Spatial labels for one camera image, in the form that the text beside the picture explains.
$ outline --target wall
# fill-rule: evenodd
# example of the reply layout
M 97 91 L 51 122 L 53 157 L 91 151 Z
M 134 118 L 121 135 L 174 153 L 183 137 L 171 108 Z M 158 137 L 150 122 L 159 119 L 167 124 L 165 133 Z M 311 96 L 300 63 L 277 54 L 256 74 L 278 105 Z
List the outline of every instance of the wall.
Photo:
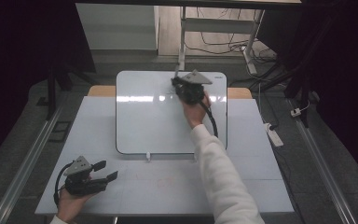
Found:
M 90 49 L 157 49 L 155 7 L 76 4 Z

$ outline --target white sleeve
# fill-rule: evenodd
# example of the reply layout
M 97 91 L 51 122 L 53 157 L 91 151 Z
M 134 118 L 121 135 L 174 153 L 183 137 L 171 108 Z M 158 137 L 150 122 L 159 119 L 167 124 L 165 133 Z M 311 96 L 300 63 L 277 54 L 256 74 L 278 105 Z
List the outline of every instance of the white sleeve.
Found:
M 264 223 L 226 151 L 203 124 L 191 131 L 200 175 L 216 224 Z
M 57 216 L 54 216 L 54 218 L 51 220 L 50 224 L 68 224 L 68 223 L 60 220 Z

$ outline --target wrist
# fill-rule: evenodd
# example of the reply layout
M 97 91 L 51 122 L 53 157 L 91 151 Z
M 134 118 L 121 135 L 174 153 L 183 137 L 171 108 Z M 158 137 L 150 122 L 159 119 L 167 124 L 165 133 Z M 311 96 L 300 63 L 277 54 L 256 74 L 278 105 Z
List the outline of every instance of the wrist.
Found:
M 66 223 L 70 223 L 72 221 L 72 219 L 66 216 L 65 214 L 57 213 L 56 217 Z
M 192 121 L 192 122 L 189 122 L 190 124 L 190 128 L 191 129 L 194 129 L 195 127 L 199 126 L 200 124 L 202 124 L 202 122 L 199 122 L 199 121 Z

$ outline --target white sleeve cuff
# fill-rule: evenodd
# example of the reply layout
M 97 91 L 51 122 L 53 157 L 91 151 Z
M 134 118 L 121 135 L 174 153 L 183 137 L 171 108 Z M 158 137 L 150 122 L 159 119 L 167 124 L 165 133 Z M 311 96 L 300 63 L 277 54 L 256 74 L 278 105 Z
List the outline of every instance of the white sleeve cuff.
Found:
M 199 124 L 190 133 L 191 140 L 193 141 L 194 145 L 197 145 L 199 141 L 202 139 L 205 139 L 207 137 L 210 137 L 211 134 L 206 129 L 205 125 Z
M 54 218 L 51 220 L 50 224 L 68 224 L 68 223 L 60 220 L 57 216 L 54 216 Z

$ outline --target whiteboard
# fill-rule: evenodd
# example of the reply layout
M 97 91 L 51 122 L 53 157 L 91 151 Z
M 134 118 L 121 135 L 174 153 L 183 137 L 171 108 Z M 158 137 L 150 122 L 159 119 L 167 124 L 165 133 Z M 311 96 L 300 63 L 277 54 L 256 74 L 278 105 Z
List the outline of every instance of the whiteboard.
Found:
M 180 72 L 179 77 L 189 72 Z M 227 146 L 227 78 L 201 72 L 212 81 L 204 85 L 211 99 L 219 139 Z M 174 72 L 123 71 L 117 75 L 116 148 L 122 154 L 194 153 L 190 127 L 171 83 Z M 203 123 L 210 133 L 208 116 Z

